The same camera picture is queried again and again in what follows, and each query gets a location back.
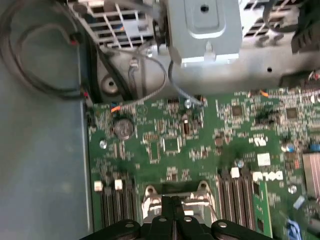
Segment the ram slot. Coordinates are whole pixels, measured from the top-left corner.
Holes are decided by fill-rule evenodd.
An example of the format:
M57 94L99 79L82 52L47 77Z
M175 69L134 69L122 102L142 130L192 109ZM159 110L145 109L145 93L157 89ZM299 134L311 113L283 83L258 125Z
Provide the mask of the ram slot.
M219 205L220 205L220 218L227 219L226 208L225 208L225 199L224 199L224 194L223 194L223 181L220 176L218 176L216 178L216 182L217 182Z
M234 178L232 180L233 186L233 197L235 205L235 218L236 223L246 227L246 214L245 214L245 203L244 203L244 193L242 187L242 179Z
M246 227L255 231L256 221L253 204L253 179L248 169L242 169L241 173Z
M222 189L223 189L223 198L224 198L224 209L226 219L231 222L236 222L236 213L235 213L235 202L234 202L234 191L232 178L227 171L222 173Z
M113 213L112 189L110 187L104 189L101 203L103 226L107 227L116 223Z
M136 193L131 181L121 190L106 187L101 198L103 226L107 227L125 219L136 220L136 204Z

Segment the blue component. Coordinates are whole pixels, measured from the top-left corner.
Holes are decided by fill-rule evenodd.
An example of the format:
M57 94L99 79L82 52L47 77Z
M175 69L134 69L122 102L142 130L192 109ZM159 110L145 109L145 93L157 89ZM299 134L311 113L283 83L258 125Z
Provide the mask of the blue component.
M286 223L289 240L302 240L298 223L290 219L287 219Z
M320 144L311 144L310 150L313 152L320 152Z
M293 153L295 151L295 145L293 143L287 143L286 151L289 153Z

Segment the green circuit board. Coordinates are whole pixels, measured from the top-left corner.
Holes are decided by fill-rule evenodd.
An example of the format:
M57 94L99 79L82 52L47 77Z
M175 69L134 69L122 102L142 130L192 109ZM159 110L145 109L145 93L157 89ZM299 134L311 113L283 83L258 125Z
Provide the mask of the green circuit board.
M308 198L303 156L320 136L317 97L286 88L197 97L203 107L187 108L183 98L148 100L115 112L112 104L94 105L88 126L94 230L106 225L103 185L119 173L133 179L134 212L142 223L148 185L160 193L183 192L200 181L210 185L222 218L217 177L246 168L252 176L255 230L289 239L291 220L299 224L303 240L316 239L307 232L319 209ZM121 130L117 123L129 125Z

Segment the motherboard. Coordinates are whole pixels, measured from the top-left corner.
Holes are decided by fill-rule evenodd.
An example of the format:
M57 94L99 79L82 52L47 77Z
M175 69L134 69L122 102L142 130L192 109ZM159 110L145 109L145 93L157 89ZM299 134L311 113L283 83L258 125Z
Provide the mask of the motherboard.
M226 219L274 239L320 227L320 92L300 88L95 104L88 124L94 230L161 214Z

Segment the orange wire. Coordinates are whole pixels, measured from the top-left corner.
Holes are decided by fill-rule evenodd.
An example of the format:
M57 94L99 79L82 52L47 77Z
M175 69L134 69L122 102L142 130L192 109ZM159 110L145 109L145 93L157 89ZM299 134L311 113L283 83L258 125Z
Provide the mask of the orange wire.
M116 107L111 109L111 112L114 113L116 111L119 111L120 109L121 109L121 106L116 106Z
M264 96L266 98L269 97L269 94L264 92L264 91L262 91L262 90L260 90L260 93L261 93L262 96Z

